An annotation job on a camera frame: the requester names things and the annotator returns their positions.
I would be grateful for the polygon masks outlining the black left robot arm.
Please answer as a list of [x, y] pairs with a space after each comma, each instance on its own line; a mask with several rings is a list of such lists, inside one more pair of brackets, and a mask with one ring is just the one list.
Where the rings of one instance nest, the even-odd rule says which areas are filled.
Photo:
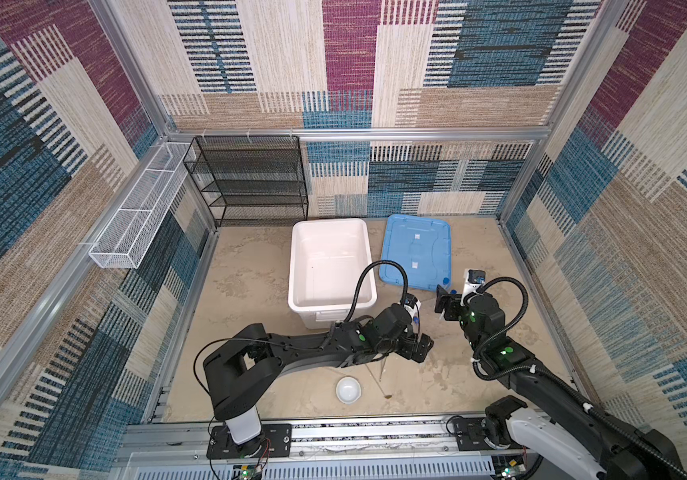
[[[365, 278], [379, 266], [391, 266], [401, 274], [399, 302], [375, 317], [355, 318]], [[285, 336], [267, 332], [264, 324], [251, 324], [234, 337], [213, 341], [216, 350], [195, 360], [195, 378], [209, 395], [214, 418], [224, 424], [233, 444], [253, 446], [266, 437], [258, 402], [283, 375], [369, 364], [391, 354], [423, 363], [433, 339], [421, 333], [421, 326], [413, 321], [418, 317], [419, 306], [409, 294], [405, 268], [393, 260], [377, 260], [361, 272], [345, 319], [333, 323], [327, 332]]]

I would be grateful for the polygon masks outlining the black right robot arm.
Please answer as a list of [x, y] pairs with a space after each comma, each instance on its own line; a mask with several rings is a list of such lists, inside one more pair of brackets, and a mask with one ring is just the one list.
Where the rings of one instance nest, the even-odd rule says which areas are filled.
[[[511, 321], [489, 292], [503, 282], [521, 292], [521, 307]], [[437, 288], [435, 312], [461, 326], [473, 349], [475, 376], [511, 390], [485, 410], [487, 443], [493, 448], [517, 443], [575, 479], [687, 479], [667, 436], [611, 415], [509, 337], [528, 307], [527, 288], [511, 277], [485, 282], [477, 272], [461, 293]]]

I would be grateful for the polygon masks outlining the blue plastic bin lid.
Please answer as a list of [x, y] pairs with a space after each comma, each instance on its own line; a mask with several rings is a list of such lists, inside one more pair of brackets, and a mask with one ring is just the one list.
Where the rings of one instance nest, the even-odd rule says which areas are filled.
[[435, 291], [451, 285], [451, 226], [447, 221], [403, 214], [387, 218], [383, 260], [399, 263], [409, 289]]

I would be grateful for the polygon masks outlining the small white ceramic dish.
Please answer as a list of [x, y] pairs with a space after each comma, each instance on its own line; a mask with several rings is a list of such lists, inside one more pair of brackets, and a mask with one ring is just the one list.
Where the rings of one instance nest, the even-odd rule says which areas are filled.
[[353, 377], [344, 377], [337, 383], [336, 396], [345, 405], [358, 402], [362, 393], [361, 383]]

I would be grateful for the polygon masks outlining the white plastic storage bin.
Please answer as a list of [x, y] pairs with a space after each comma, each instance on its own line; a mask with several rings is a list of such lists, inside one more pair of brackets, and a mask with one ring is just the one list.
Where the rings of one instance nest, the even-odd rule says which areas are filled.
[[288, 304], [309, 330], [345, 319], [361, 272], [371, 264], [369, 231], [357, 218], [294, 225]]

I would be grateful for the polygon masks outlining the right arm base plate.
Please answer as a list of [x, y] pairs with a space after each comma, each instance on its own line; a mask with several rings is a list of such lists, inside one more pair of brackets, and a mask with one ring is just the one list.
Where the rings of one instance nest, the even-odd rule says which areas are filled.
[[454, 415], [445, 422], [445, 430], [461, 452], [521, 449], [521, 445], [511, 439], [493, 440], [485, 426], [485, 417]]

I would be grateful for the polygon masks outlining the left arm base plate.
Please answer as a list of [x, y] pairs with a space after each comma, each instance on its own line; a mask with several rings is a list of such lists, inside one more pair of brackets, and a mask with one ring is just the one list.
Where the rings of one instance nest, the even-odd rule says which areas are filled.
[[293, 426], [289, 423], [263, 424], [252, 440], [237, 444], [226, 426], [214, 427], [207, 450], [209, 460], [285, 458], [290, 456]]

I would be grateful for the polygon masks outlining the aluminium front rail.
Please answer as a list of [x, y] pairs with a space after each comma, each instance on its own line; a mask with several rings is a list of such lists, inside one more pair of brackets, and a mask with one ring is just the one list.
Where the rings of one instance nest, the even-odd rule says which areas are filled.
[[[463, 452], [451, 435], [451, 413], [365, 417], [266, 419], [290, 424], [288, 461], [339, 458], [456, 456]], [[131, 465], [191, 460], [204, 463], [217, 421], [132, 425], [127, 428], [113, 464]]]

